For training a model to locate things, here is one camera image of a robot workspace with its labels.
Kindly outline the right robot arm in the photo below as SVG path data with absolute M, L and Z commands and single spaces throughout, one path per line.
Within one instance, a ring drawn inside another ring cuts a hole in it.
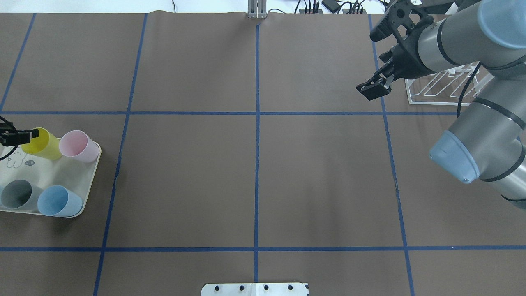
M 459 96 L 457 119 L 429 158 L 462 183 L 481 180 L 506 201 L 525 210 L 525 2 L 476 0 L 436 21 L 419 5 L 397 0 L 372 28 L 374 42 L 394 36 L 380 55 L 383 66 L 356 86 L 366 99 L 390 94 L 398 79 L 419 79 L 475 62 Z M 479 69 L 490 75 L 462 109 Z

